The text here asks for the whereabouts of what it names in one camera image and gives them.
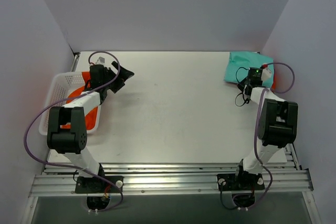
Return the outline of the teal t-shirt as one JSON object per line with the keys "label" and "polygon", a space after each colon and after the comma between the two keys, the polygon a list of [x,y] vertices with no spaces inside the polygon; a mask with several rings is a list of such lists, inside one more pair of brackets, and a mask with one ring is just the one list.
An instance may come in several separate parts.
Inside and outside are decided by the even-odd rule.
{"label": "teal t-shirt", "polygon": [[224,81],[238,83],[248,73],[248,69],[259,68],[263,64],[272,63],[274,60],[257,52],[232,51],[229,54],[229,62],[225,70]]}

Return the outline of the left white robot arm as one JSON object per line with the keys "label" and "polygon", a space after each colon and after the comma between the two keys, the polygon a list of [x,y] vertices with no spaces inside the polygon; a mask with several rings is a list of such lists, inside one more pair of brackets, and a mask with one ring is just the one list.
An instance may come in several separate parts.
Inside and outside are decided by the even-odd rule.
{"label": "left white robot arm", "polygon": [[79,175],[88,177],[87,186],[94,192],[105,188],[104,171],[87,149],[87,115],[102,105],[108,91],[117,93],[125,82],[134,76],[134,72],[119,66],[116,61],[112,66],[119,70],[97,63],[82,74],[85,85],[74,98],[62,106],[53,106],[48,115],[47,145],[49,149],[64,155],[77,167]]}

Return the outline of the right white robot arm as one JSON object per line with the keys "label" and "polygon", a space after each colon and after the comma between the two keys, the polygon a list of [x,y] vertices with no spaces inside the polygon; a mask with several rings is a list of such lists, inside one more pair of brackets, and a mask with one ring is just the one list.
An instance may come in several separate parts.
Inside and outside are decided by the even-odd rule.
{"label": "right white robot arm", "polygon": [[266,63],[259,68],[250,67],[247,76],[237,84],[243,104],[258,105],[253,149],[240,161],[233,175],[235,186],[241,189],[254,183],[262,184],[264,165],[297,136],[298,104],[278,97],[273,89],[264,86],[272,77],[269,66]]}

